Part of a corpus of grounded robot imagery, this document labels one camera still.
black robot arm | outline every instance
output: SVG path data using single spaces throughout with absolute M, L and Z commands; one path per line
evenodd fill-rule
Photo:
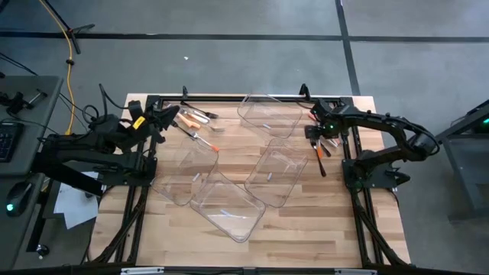
M 414 124 L 405 118 L 361 112 L 354 106 L 341 105 L 332 108 L 320 99 L 311 109 L 319 121 L 318 126 L 307 126 L 306 137 L 337 138 L 339 134 L 348 135 L 353 126 L 365 127 L 389 133 L 396 141 L 396 146 L 373 152 L 365 150 L 355 160 L 352 169 L 359 179 L 367 179 L 375 167 L 396 160 L 422 161 L 429 155 L 436 154 L 439 146 L 435 138 L 423 126 Z M 406 132 L 413 136 L 407 138 Z
M 150 136 L 158 143 L 165 142 L 160 132 L 168 129 L 180 107 L 154 110 L 151 106 L 143 111 L 141 103 L 133 101 L 129 102 L 128 110 L 131 120 L 104 114 L 92 120 L 86 134 L 49 135 L 31 169 L 96 196 L 102 194 L 102 184 L 64 163 L 71 160 L 91 163 L 94 171 L 103 175 L 104 182 L 112 185 L 149 186 L 157 160 L 132 152 L 131 148 Z
M 362 189 L 394 188 L 405 183 L 409 176 L 393 169 L 391 164 L 396 160 L 422 161 L 439 151 L 439 145 L 431 133 L 423 126 L 414 124 L 405 118 L 391 117 L 390 114 L 379 115 L 372 112 L 361 112 L 354 106 L 340 105 L 332 108 L 327 102 L 319 101 L 311 109 L 311 113 L 319 121 L 319 125 L 306 126 L 306 138 L 318 139 L 337 138 L 340 134 L 348 135 L 354 126 L 370 128 L 389 133 L 396 141 L 396 146 L 377 152 L 364 150 L 354 160 L 343 160 L 343 177 L 348 191 L 351 193 L 355 214 L 363 221 L 377 242 L 380 250 L 392 265 L 406 266 L 390 248 L 389 244 L 377 230 L 375 223 L 358 198 Z

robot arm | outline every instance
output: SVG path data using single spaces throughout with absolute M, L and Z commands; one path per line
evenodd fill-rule
M 409 122 L 405 118 L 391 117 L 361 112 L 354 106 L 342 105 L 335 108 L 320 99 L 311 109 L 319 121 L 318 126 L 306 126 L 306 138 L 337 138 L 340 133 L 348 135 L 350 127 L 359 126 L 389 133 L 396 141 L 396 146 L 378 152 L 365 150 L 355 160 L 353 171 L 359 179 L 369 177 L 372 170 L 383 164 L 396 160 L 422 161 L 436 154 L 439 146 L 435 138 L 423 126 Z M 407 138 L 406 132 L 413 136 Z

gray desk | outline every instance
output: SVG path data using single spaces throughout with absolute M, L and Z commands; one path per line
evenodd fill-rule
M 19 253 L 19 248 L 24 241 L 24 236 L 31 221 L 32 212 L 36 206 L 37 197 L 39 196 L 40 188 L 43 183 L 44 176 L 38 175 L 29 179 L 33 183 L 32 197 L 29 201 L 25 212 L 18 217 L 8 217 L 4 205 L 5 199 L 10 188 L 14 184 L 26 180 L 26 176 L 19 176 L 7 180 L 2 179 L 0 184 L 0 270 L 8 270 L 13 268 L 15 259 Z
M 9 95 L 22 92 L 29 99 L 37 94 L 36 88 L 48 94 L 32 110 L 22 110 L 18 117 L 46 125 L 53 112 L 57 96 L 63 80 L 57 76 L 7 76 L 0 79 L 0 91 Z M 9 117 L 6 107 L 0 106 L 0 120 Z M 28 207 L 19 217 L 8 217 L 4 209 L 7 193 L 14 184 L 27 179 L 34 155 L 39 148 L 37 138 L 44 136 L 44 128 L 38 125 L 25 125 L 18 147 L 10 163 L 0 163 L 0 270 L 13 267 L 19 253 L 26 230 L 31 222 L 31 216 L 36 206 L 37 197 L 43 182 L 43 176 L 34 176 L 30 181 L 34 184 L 32 197 Z
M 57 76 L 7 76 L 0 79 L 0 92 L 12 97 L 22 92 L 26 99 L 32 99 L 36 88 L 47 93 L 47 98 L 39 101 L 31 110 L 21 110 L 17 116 L 26 121 L 47 125 L 56 105 L 63 80 Z M 11 118 L 6 112 L 7 107 L 0 106 L 0 121 Z M 37 138 L 44 136 L 45 129 L 39 125 L 24 125 L 24 132 L 18 142 L 14 155 L 9 163 L 0 163 L 0 176 L 21 176 L 29 172 L 34 156 L 39 148 Z

transparent plastic container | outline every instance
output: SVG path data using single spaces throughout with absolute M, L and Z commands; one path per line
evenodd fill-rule
M 307 164 L 307 155 L 274 138 L 244 183 L 255 198 L 282 207 Z
M 220 172 L 214 171 L 190 201 L 190 207 L 237 242 L 244 242 L 266 205 Z
M 288 138 L 303 112 L 264 94 L 247 95 L 238 107 L 241 124 L 276 138 Z
M 218 154 L 200 140 L 185 138 L 158 159 L 153 189 L 176 205 L 186 205 L 217 163 Z

desk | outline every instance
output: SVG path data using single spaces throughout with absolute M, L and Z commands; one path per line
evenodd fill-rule
M 140 100 L 144 104 L 146 97 L 146 94 L 129 94 L 127 102 Z M 359 109 L 375 112 L 372 97 L 354 97 L 353 101 Z M 199 134 L 221 148 L 219 170 L 230 180 L 242 185 L 266 144 L 253 131 L 240 126 L 236 112 L 239 103 L 195 102 L 193 105 L 214 112 L 227 122 L 224 134 L 212 134 L 204 128 L 199 130 Z M 285 206 L 280 209 L 267 207 L 248 241 L 242 244 L 233 241 L 188 205 L 174 205 L 151 190 L 137 265 L 360 267 L 351 198 L 342 180 L 340 163 L 344 158 L 343 150 L 340 147 L 332 149 L 332 157 L 323 158 L 328 176 L 322 178 L 313 150 L 303 136 L 303 126 L 311 124 L 305 109 L 303 114 L 290 140 L 309 155 L 309 162 Z M 127 112 L 123 117 L 130 118 Z M 360 128 L 359 132 L 364 149 L 380 150 L 384 147 L 379 131 Z M 165 145 L 177 145 L 185 137 L 175 128 L 169 128 L 163 134 L 167 138 Z M 164 151 L 158 151 L 157 157 L 161 154 Z M 127 190 L 127 187 L 115 187 L 102 200 L 90 248 L 93 257 L 102 252 L 119 229 Z M 371 193 L 380 232 L 399 256 L 409 262 L 394 197 L 385 190 L 373 189 Z M 371 237 L 368 233 L 365 237 L 369 256 L 374 259 Z M 131 241 L 132 233 L 126 244 Z

